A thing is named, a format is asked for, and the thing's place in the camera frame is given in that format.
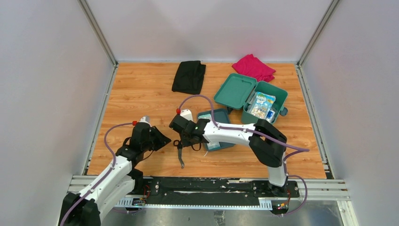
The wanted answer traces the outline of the black handled scissors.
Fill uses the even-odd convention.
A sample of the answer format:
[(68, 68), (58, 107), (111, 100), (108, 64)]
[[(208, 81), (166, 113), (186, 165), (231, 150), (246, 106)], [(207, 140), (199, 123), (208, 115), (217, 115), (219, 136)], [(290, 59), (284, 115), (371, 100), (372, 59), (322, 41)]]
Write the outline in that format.
[(181, 168), (183, 169), (184, 168), (184, 161), (182, 159), (183, 144), (182, 144), (181, 140), (174, 140), (173, 145), (177, 148), (178, 159), (179, 159)]

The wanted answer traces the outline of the small white blue bottle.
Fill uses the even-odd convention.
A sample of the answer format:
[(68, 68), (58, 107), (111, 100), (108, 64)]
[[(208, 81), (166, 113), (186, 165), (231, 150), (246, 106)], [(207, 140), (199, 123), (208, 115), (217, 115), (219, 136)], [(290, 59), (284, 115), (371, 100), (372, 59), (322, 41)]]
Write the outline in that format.
[(267, 120), (269, 123), (273, 123), (275, 117), (276, 117), (276, 111), (273, 110), (273, 109), (271, 109), (271, 110), (267, 113), (267, 115), (266, 115), (266, 120)]

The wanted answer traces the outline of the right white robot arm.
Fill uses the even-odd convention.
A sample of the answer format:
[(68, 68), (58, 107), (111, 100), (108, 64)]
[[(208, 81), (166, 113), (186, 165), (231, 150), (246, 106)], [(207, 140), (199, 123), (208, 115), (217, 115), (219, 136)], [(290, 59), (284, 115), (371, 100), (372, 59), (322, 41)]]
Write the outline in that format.
[(198, 119), (193, 122), (177, 114), (169, 127), (179, 134), (184, 146), (231, 143), (249, 147), (258, 161), (267, 167), (270, 193), (279, 197), (287, 191), (283, 165), (287, 138), (268, 121), (259, 119), (250, 124), (228, 124), (214, 119)]

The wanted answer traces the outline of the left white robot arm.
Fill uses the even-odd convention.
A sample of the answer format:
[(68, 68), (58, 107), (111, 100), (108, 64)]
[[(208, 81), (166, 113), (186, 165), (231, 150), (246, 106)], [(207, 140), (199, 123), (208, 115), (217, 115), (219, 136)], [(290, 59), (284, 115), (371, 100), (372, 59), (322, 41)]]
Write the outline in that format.
[(143, 173), (136, 165), (147, 151), (158, 151), (171, 142), (149, 122), (148, 116), (130, 123), (131, 136), (112, 151), (112, 161), (77, 193), (63, 199), (58, 225), (99, 226), (106, 215), (128, 193), (140, 194), (144, 189)]

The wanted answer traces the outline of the teal white sachet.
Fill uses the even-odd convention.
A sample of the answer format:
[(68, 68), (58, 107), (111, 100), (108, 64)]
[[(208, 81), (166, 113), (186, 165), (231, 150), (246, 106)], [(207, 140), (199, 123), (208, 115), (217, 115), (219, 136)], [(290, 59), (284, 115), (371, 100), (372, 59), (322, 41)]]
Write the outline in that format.
[(211, 142), (207, 144), (208, 150), (213, 150), (213, 149), (218, 149), (220, 148), (220, 143), (219, 142)]

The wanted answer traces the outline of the teal medicine box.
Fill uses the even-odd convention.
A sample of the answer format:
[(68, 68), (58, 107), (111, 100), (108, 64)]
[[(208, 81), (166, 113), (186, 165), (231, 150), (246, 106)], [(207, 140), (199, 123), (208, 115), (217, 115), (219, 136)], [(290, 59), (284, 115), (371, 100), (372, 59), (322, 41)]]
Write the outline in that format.
[(237, 73), (232, 73), (228, 76), (215, 94), (214, 101), (229, 109), (243, 109), (241, 117), (241, 122), (243, 124), (256, 123), (259, 118), (247, 112), (249, 102), (256, 92), (262, 92), (276, 97), (276, 101), (271, 108), (276, 111), (274, 122), (279, 115), (286, 116), (288, 109), (284, 106), (284, 102), (288, 93), (285, 90), (265, 81), (258, 82), (255, 78)]

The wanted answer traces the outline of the light blue mask packet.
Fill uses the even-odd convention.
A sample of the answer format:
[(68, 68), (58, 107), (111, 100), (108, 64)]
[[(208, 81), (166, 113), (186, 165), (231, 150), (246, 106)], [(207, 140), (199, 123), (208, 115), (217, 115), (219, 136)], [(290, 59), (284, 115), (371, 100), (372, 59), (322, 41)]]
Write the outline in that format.
[(256, 92), (249, 102), (247, 112), (259, 119), (266, 120), (275, 101), (276, 97), (273, 95)]

